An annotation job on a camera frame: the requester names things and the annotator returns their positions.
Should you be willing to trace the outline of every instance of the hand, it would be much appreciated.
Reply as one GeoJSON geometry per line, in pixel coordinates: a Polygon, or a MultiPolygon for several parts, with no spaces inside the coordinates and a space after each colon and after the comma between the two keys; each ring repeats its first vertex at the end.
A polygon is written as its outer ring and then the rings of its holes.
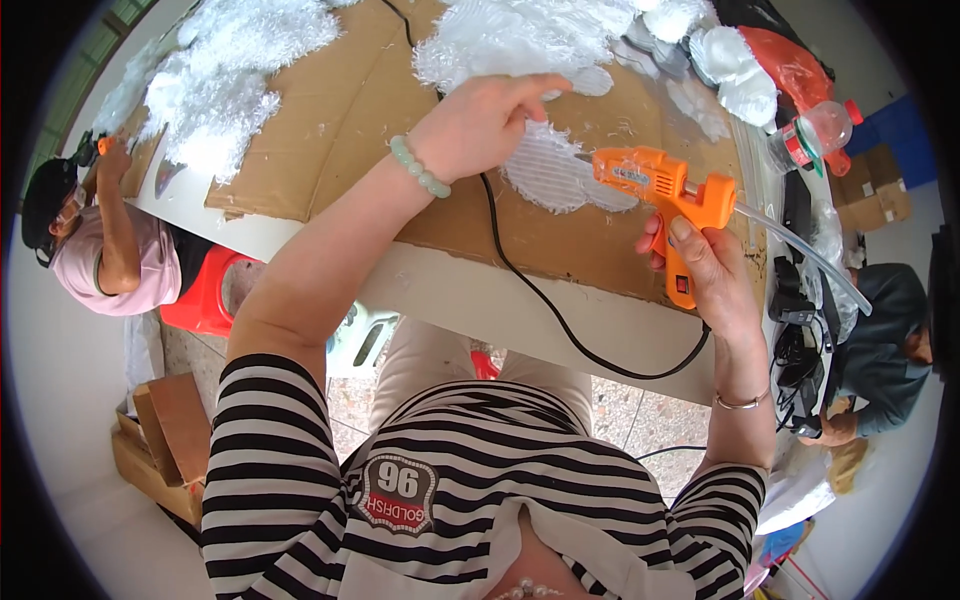
{"type": "Polygon", "coordinates": [[[127,139],[118,134],[107,153],[100,156],[97,165],[97,185],[101,182],[119,183],[130,169],[133,159],[127,154],[127,139]]]}
{"type": "Polygon", "coordinates": [[[407,135],[411,154],[444,183],[483,173],[514,153],[525,121],[546,121],[540,96],[569,91],[560,75],[476,77],[445,97],[407,135]]]}
{"type": "Polygon", "coordinates": [[[834,415],[833,419],[827,419],[827,416],[821,413],[820,425],[824,432],[819,438],[800,438],[800,441],[806,445],[835,446],[849,444],[856,439],[856,413],[834,415]]]}
{"type": "MultiPolygon", "coordinates": [[[[661,221],[647,220],[643,237],[636,243],[638,252],[650,251],[661,221]]],[[[670,224],[670,240],[693,275],[697,310],[713,334],[733,349],[746,344],[765,346],[760,313],[736,236],[726,229],[698,231],[686,218],[677,217],[670,224]]],[[[650,266],[655,269],[662,269],[663,263],[662,256],[655,254],[650,258],[650,266]]]]}

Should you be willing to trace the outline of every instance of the gold bracelet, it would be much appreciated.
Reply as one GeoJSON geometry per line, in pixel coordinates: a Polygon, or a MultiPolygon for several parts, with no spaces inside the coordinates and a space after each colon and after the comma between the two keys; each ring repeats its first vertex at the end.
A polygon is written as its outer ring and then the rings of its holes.
{"type": "Polygon", "coordinates": [[[760,405],[760,401],[763,400],[764,396],[766,396],[766,394],[763,394],[762,396],[757,396],[754,398],[753,402],[747,402],[746,404],[728,404],[727,402],[723,401],[723,398],[720,397],[719,392],[713,395],[713,399],[716,401],[717,404],[719,404],[720,406],[723,406],[726,409],[737,410],[740,408],[757,408],[757,406],[760,405]]]}

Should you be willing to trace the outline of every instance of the pink shirt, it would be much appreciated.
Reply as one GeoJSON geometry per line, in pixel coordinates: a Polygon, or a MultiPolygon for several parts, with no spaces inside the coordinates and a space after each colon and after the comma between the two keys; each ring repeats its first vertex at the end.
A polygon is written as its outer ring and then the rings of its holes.
{"type": "Polygon", "coordinates": [[[138,315],[173,303],[180,294],[180,263],[170,231],[157,217],[124,206],[140,247],[140,285],[135,290],[115,296],[100,291],[97,271],[104,251],[104,221],[97,206],[80,212],[80,226],[60,244],[50,264],[71,296],[104,315],[138,315]]]}

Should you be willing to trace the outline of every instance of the black and white striped shirt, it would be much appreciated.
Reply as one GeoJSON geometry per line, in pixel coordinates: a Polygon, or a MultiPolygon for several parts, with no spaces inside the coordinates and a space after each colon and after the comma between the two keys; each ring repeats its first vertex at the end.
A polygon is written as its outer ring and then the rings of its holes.
{"type": "MultiPolygon", "coordinates": [[[[697,600],[741,598],[765,481],[762,469],[719,465],[668,509],[642,465],[584,435],[555,397],[498,381],[414,396],[338,466],[317,383],[255,354],[221,375],[204,560],[218,598],[336,598],[354,554],[466,584],[487,579],[494,519],[517,498],[606,532],[651,571],[689,573],[697,600]]],[[[587,591],[622,595],[569,554],[587,591]]]]}

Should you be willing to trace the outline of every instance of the beige pants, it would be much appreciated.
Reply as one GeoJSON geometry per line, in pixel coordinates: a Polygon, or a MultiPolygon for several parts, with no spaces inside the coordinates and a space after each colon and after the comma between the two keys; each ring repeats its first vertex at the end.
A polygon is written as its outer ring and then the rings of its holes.
{"type": "MultiPolygon", "coordinates": [[[[450,381],[476,379],[470,338],[432,324],[400,317],[376,382],[370,430],[374,431],[412,396],[450,381]]],[[[499,381],[524,383],[559,398],[592,431],[590,376],[566,367],[507,352],[499,381]]]]}

